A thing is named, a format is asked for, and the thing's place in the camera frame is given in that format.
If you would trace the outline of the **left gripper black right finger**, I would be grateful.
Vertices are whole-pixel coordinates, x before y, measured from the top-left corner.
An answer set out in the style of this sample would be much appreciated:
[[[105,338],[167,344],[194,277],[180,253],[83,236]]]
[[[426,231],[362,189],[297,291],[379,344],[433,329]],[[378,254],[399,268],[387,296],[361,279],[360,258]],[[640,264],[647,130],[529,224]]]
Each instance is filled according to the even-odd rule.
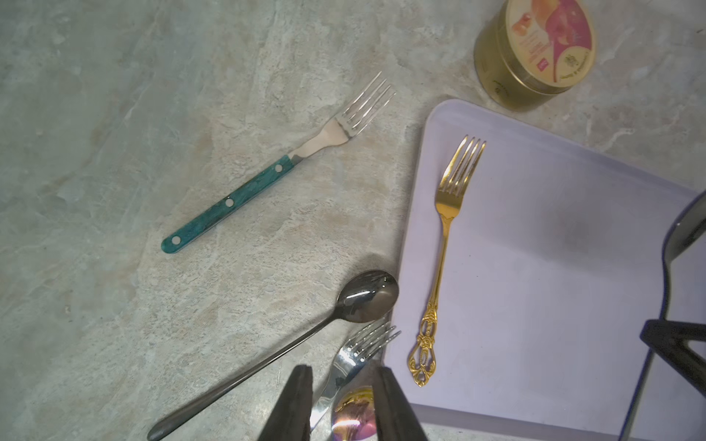
[[[428,441],[423,427],[389,367],[377,367],[373,371],[372,386],[377,437],[380,441]]]

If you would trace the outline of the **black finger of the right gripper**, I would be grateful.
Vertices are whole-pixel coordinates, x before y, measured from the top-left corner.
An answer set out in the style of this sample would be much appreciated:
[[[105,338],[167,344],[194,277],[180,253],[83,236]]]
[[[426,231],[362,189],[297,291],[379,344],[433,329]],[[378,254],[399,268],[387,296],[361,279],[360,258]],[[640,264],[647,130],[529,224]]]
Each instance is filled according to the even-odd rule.
[[[705,357],[689,347],[689,342],[705,341],[703,323],[648,320],[640,338],[701,395],[705,395]]]

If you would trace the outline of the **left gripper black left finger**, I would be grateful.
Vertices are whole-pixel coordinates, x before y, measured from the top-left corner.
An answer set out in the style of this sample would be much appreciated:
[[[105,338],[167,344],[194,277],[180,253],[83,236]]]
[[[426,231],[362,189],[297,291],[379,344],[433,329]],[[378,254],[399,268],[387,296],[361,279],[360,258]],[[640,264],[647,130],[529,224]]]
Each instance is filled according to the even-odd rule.
[[[258,440],[310,440],[312,407],[313,369],[298,365],[290,374]]]

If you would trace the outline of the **iridescent spoon blue handle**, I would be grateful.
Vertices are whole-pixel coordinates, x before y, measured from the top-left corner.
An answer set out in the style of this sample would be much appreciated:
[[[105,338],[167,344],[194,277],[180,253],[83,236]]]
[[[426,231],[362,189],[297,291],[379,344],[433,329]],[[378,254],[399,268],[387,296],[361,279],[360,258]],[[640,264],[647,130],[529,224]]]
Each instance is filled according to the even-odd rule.
[[[332,439],[366,440],[377,434],[374,394],[371,386],[348,391],[332,413]]]

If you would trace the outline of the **silver fork patterned handle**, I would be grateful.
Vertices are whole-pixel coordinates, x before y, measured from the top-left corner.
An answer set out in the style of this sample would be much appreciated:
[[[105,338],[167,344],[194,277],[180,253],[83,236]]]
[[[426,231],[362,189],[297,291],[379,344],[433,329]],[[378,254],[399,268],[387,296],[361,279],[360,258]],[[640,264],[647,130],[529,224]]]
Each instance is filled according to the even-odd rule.
[[[389,320],[364,326],[340,347],[334,357],[323,389],[316,395],[309,419],[310,431],[318,425],[334,403],[336,395],[364,369],[400,332]]]

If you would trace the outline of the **black spoon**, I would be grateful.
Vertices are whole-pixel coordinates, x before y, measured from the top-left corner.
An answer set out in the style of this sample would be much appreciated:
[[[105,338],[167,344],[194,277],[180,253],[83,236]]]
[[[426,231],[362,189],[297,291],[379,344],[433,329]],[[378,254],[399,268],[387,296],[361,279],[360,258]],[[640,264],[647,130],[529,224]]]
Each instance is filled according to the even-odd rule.
[[[149,440],[164,439],[198,413],[218,401],[226,393],[261,371],[261,369],[282,358],[295,347],[299,347],[307,339],[323,330],[329,323],[333,323],[336,320],[343,320],[348,323],[371,323],[381,319],[395,306],[399,298],[399,292],[399,284],[395,277],[384,270],[369,270],[356,275],[340,290],[334,308],[330,314],[325,316],[321,323],[318,323],[311,330],[277,352],[260,360],[248,369],[237,373],[235,376],[223,380],[209,391],[200,395],[200,397],[176,409],[176,411],[157,422],[148,432],[147,438]]]
[[[658,317],[652,320],[667,320],[667,314],[671,303],[671,264],[705,233],[705,194],[695,198],[678,215],[672,223],[665,236],[661,250],[661,264],[663,270],[663,295]],[[634,394],[630,401],[623,427],[619,434],[619,439],[627,440],[632,433],[634,420],[638,413],[639,404],[642,400],[645,384],[647,383],[650,369],[655,356],[658,356],[648,347],[648,351],[643,362],[640,376],[636,383]]]

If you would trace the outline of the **gold ornate fork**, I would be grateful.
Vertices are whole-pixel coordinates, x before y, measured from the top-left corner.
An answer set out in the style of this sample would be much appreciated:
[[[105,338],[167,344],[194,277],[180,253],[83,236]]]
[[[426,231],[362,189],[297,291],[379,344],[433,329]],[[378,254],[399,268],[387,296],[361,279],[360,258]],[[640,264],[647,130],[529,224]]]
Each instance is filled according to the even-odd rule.
[[[485,147],[485,141],[465,135],[448,163],[437,188],[435,209],[441,220],[441,245],[437,256],[436,273],[426,308],[419,322],[416,342],[407,359],[408,370],[413,382],[419,388],[427,386],[436,372],[435,341],[439,326],[439,297],[450,229],[452,229],[452,222],[460,215],[464,195]]]

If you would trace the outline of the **lavender plastic tray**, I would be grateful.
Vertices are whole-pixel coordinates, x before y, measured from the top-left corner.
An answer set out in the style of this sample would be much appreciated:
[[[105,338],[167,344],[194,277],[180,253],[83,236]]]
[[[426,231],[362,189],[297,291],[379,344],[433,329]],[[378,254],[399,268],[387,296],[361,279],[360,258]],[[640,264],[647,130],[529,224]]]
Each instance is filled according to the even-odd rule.
[[[435,194],[461,140],[486,141],[450,230],[436,371],[409,372],[441,243]],[[663,295],[665,235],[697,193],[449,99],[424,128],[385,364],[423,423],[546,440],[619,437]]]

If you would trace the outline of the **round gold tea tin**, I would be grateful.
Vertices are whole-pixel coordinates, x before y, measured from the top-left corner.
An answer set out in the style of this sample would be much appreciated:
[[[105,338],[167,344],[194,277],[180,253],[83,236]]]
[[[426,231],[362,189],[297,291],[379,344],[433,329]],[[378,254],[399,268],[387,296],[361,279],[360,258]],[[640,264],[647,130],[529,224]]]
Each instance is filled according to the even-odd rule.
[[[510,0],[481,31],[474,65],[485,92],[513,111],[538,108],[581,83],[597,55],[577,0]]]

